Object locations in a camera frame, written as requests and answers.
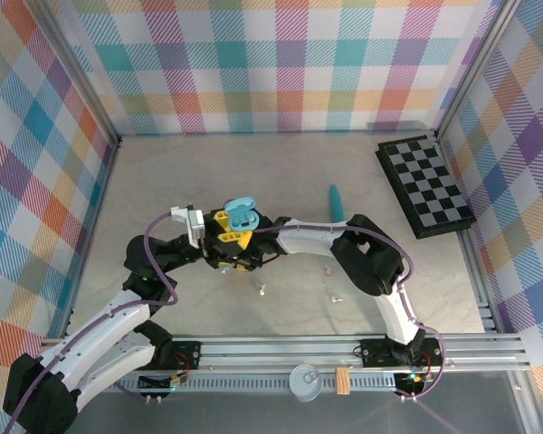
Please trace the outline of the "aluminium frame post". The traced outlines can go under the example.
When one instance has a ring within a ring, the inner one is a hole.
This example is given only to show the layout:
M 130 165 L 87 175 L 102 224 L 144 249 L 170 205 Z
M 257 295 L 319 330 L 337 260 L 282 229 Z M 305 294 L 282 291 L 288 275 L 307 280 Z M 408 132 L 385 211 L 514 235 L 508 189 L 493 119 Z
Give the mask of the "aluminium frame post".
M 434 135 L 439 143 L 461 114 L 473 85 L 487 67 L 491 56 L 523 0 L 490 0 L 488 10 L 476 27 L 476 33 L 459 65 L 436 120 Z
M 62 28 L 56 22 L 55 15 L 49 5 L 47 5 L 46 0 L 28 0 L 28 4 L 33 4 L 35 18 L 41 21 L 41 27 L 44 29 L 47 39 L 52 44 L 55 52 L 60 56 L 62 66 L 68 72 L 71 82 L 84 97 L 85 103 L 91 110 L 93 117 L 109 137 L 113 147 L 120 147 L 121 135 L 112 125 L 107 111 L 91 86 L 85 70 L 82 68 L 73 48 L 67 42 Z

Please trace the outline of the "black controller board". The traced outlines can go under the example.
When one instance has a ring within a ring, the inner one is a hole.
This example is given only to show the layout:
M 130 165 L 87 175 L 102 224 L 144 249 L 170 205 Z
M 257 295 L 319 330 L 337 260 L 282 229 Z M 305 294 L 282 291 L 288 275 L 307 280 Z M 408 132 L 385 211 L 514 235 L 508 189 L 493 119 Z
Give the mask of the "black controller board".
M 394 393 L 401 401 L 417 401 L 432 385 L 432 373 L 395 373 Z
M 189 381 L 189 373 L 179 372 L 168 377 L 144 376 L 138 377 L 138 393 L 145 399 L 161 405 L 167 398 L 182 389 Z

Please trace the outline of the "blue earbud charging case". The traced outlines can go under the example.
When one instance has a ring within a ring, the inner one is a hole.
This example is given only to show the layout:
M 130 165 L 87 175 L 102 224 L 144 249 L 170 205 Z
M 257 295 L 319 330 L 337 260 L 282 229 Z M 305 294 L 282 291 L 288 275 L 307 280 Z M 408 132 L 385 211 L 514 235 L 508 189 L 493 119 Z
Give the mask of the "blue earbud charging case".
M 253 231 L 258 228 L 260 217 L 255 210 L 256 201 L 251 196 L 228 201 L 224 211 L 228 215 L 228 225 L 232 231 Z

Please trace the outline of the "left black controller board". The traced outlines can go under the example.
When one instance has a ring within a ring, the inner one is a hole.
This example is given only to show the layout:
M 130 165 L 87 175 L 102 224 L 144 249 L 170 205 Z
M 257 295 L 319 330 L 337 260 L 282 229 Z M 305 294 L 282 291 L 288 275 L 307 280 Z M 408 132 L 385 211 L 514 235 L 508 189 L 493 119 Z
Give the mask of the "left black controller board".
M 179 372 L 168 377 L 144 376 L 138 377 L 138 393 L 145 399 L 161 405 L 167 398 L 182 389 L 189 381 L 189 373 Z

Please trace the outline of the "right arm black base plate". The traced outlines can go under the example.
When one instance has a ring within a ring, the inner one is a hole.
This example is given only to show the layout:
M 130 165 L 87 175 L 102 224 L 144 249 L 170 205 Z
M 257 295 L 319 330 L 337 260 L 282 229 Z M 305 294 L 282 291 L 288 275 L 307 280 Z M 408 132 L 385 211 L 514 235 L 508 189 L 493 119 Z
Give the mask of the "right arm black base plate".
M 365 368 L 376 367 L 437 367 L 443 362 L 440 344 L 434 337 L 417 339 L 409 344 L 399 344 L 387 336 L 362 339 L 356 354 Z

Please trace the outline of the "black grey chessboard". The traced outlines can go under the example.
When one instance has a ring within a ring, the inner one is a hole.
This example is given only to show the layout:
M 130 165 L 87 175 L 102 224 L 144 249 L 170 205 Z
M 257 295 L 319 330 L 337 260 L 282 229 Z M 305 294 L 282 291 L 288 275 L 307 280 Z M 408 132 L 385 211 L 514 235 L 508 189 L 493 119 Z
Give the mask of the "black grey chessboard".
M 465 231 L 476 222 L 429 137 L 380 143 L 376 157 L 418 240 Z

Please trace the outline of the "teal cylindrical tube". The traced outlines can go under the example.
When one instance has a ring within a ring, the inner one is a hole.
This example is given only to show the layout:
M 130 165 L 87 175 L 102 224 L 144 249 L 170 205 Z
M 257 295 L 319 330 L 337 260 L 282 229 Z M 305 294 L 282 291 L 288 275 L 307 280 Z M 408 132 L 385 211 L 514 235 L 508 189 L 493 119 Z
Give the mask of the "teal cylindrical tube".
M 335 184 L 329 186 L 329 208 L 332 222 L 343 222 L 345 220 L 343 203 Z

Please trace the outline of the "right black controller board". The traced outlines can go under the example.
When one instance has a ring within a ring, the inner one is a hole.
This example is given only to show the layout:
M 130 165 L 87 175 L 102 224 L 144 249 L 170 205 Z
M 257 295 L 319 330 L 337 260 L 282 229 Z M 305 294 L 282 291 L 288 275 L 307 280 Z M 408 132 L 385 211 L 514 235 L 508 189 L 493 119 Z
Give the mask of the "right black controller board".
M 395 373 L 394 393 L 401 401 L 417 401 L 432 385 L 432 373 Z

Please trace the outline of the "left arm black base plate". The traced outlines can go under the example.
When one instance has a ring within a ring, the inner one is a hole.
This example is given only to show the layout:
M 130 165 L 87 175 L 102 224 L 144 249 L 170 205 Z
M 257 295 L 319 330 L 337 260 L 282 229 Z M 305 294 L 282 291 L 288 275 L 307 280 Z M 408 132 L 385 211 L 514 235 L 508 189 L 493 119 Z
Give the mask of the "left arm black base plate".
M 199 341 L 172 341 L 164 367 L 176 371 L 197 370 L 201 359 L 201 346 Z

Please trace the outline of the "aluminium mounting rail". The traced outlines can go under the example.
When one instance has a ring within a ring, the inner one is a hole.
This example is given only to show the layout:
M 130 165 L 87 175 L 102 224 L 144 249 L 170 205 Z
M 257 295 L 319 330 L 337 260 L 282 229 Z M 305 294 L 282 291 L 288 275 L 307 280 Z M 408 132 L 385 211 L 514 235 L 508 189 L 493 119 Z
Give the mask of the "aluminium mounting rail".
M 293 336 L 207 336 L 179 337 L 174 341 L 199 341 L 199 373 L 287 373 L 300 364 L 309 364 L 322 373 L 338 367 L 353 372 L 437 373 L 518 371 L 529 368 L 529 358 L 517 335 L 445 335 L 439 342 L 443 353 L 440 366 L 365 368 L 356 350 L 362 339 L 378 335 L 293 335 Z M 81 378 L 93 368 L 111 367 L 121 375 L 130 372 L 167 375 L 180 371 L 166 369 L 167 356 L 155 357 L 146 337 L 129 334 L 107 350 L 92 350 L 85 344 L 66 354 L 54 365 L 56 372 L 74 371 Z

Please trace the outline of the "silver tin can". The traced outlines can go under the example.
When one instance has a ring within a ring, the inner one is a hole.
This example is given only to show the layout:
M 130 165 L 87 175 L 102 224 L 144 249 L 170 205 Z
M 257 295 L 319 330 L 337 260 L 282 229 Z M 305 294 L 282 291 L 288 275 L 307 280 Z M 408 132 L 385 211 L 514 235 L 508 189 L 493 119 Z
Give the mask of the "silver tin can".
M 309 364 L 300 364 L 291 371 L 289 387 L 299 401 L 313 401 L 322 389 L 320 373 Z

